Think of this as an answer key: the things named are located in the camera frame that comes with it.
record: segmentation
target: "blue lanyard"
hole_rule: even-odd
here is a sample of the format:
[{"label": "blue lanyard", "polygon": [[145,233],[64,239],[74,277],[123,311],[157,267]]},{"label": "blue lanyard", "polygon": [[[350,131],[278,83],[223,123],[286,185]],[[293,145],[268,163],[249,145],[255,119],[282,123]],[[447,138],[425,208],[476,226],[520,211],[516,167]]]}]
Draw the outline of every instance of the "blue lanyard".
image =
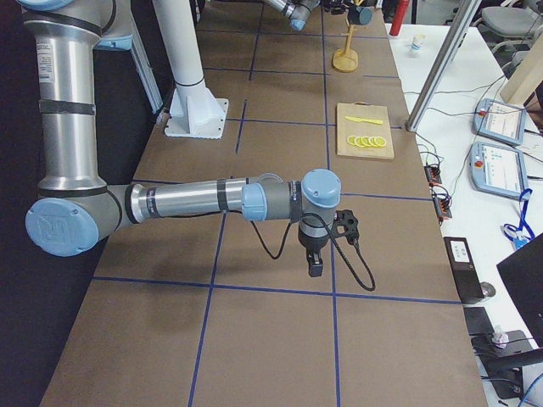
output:
[{"label": "blue lanyard", "polygon": [[529,227],[528,222],[526,221],[529,198],[532,192],[533,191],[530,188],[526,188],[518,197],[519,205],[522,204],[522,208],[520,208],[520,220],[518,222],[518,226],[511,225],[510,223],[506,223],[503,226],[503,234],[506,235],[510,241],[515,243],[516,249],[521,248],[524,244],[535,238],[534,231],[532,231],[532,228]]}]

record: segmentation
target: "white table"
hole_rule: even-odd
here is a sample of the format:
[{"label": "white table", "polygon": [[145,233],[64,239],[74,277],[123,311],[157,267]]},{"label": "white table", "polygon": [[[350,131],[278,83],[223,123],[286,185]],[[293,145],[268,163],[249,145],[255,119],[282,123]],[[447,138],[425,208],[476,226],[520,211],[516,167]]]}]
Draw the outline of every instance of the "white table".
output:
[{"label": "white table", "polygon": [[[403,25],[400,34],[390,38],[404,92],[421,91],[448,30],[447,26]],[[422,48],[412,51],[411,40],[416,34],[424,34],[426,37]],[[471,90],[488,86],[501,76],[501,69],[483,38],[477,29],[470,28],[454,60],[445,71],[438,91]],[[501,100],[499,90],[505,83],[506,80],[501,79],[490,88],[473,92],[437,93],[430,107],[450,114],[473,112],[485,92],[485,98]],[[417,94],[406,93],[405,98],[411,111]],[[472,118],[469,114],[450,117],[435,110],[427,110],[417,129],[417,134],[431,141],[437,148],[437,153],[445,158],[441,164],[441,178],[449,192],[453,191],[453,185],[459,176],[452,199],[453,217],[443,223],[441,232],[443,236],[467,239],[479,280],[489,282],[495,287],[496,295],[493,298],[477,304],[484,305],[492,325],[495,328],[500,326],[503,331],[520,329],[530,337],[496,269],[496,265],[513,252],[512,244],[501,232],[501,225],[518,223],[518,202],[475,190],[468,165],[460,173],[464,158],[476,139],[498,143],[484,137],[475,137],[472,132]],[[527,128],[536,130],[532,120],[527,121]],[[424,140],[418,138],[418,141],[432,151],[431,146]],[[543,159],[541,137],[526,133],[523,146],[519,149]],[[525,162],[528,175],[543,176],[543,166],[540,163],[528,157]],[[543,216],[539,214],[539,209],[543,207],[543,185],[540,181],[532,181],[529,186],[534,193],[529,202],[527,221],[535,234],[539,235],[543,232]],[[485,383],[484,388],[489,405],[498,405],[498,398],[491,384]],[[518,401],[510,401],[509,404],[516,406]]]}]

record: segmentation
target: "sticker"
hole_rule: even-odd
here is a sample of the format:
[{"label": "sticker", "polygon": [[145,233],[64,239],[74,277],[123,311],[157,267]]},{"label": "sticker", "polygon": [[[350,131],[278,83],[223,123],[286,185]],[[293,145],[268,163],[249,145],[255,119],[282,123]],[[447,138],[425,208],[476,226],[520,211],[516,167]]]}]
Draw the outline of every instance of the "sticker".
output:
[{"label": "sticker", "polygon": [[54,83],[53,48],[51,44],[37,44],[37,75],[40,83]]},{"label": "sticker", "polygon": [[469,263],[466,243],[457,240],[451,240],[452,255],[457,263]]}]

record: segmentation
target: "black strap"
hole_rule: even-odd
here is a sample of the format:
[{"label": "black strap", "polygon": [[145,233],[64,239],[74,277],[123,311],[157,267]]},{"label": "black strap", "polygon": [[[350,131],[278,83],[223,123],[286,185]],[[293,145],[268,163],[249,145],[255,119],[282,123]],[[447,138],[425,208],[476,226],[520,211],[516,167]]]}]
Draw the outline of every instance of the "black strap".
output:
[{"label": "black strap", "polygon": [[200,79],[198,82],[191,83],[190,85],[184,85],[182,83],[179,83],[178,81],[176,81],[176,84],[179,85],[179,86],[190,87],[190,86],[196,86],[196,85],[202,83],[203,81],[204,81],[204,77],[202,76],[202,79]]},{"label": "black strap", "polygon": [[228,211],[227,180],[217,180],[217,202],[220,211]]},{"label": "black strap", "polygon": [[84,198],[94,197],[101,195],[108,191],[107,187],[93,188],[93,189],[43,189],[38,188],[37,193],[42,197],[47,198]]},{"label": "black strap", "polygon": [[299,222],[302,219],[302,188],[300,181],[288,183],[290,189],[290,223]]},{"label": "black strap", "polygon": [[43,114],[86,114],[96,115],[96,106],[90,103],[65,102],[64,100],[41,99],[40,113]]},{"label": "black strap", "polygon": [[105,23],[105,26],[102,27],[102,33],[105,34],[115,22],[115,17],[117,17],[117,2],[116,0],[111,0],[111,15],[109,21]]},{"label": "black strap", "polygon": [[114,202],[117,204],[117,209],[119,210],[119,221],[117,222],[117,226],[115,227],[115,230],[119,227],[121,221],[122,221],[122,207],[120,206],[119,199],[108,189],[107,191],[108,195],[114,200]]},{"label": "black strap", "polygon": [[136,185],[137,184],[130,185],[125,191],[126,216],[128,216],[128,219],[130,219],[130,222],[132,222],[134,225],[137,225],[139,223],[136,219],[136,216],[134,216],[134,212],[132,211],[132,191],[134,190]]},{"label": "black strap", "polygon": [[89,23],[85,20],[80,20],[75,17],[69,17],[67,15],[49,13],[48,11],[27,11],[23,13],[23,22],[28,21],[48,21],[51,23],[59,23],[62,25],[71,25],[73,27],[81,28],[93,32],[97,36],[102,36],[102,28],[93,23]]}]

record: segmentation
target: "red fire extinguisher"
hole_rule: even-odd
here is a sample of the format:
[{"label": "red fire extinguisher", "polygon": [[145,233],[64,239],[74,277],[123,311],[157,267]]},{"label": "red fire extinguisher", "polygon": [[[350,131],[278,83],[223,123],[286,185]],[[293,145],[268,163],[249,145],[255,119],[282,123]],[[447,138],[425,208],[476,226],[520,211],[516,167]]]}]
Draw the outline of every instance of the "red fire extinguisher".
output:
[{"label": "red fire extinguisher", "polygon": [[409,0],[400,0],[396,12],[394,14],[394,19],[392,20],[392,26],[390,27],[390,35],[397,36],[400,34],[401,24],[404,22],[406,17],[407,8],[409,7]]}]

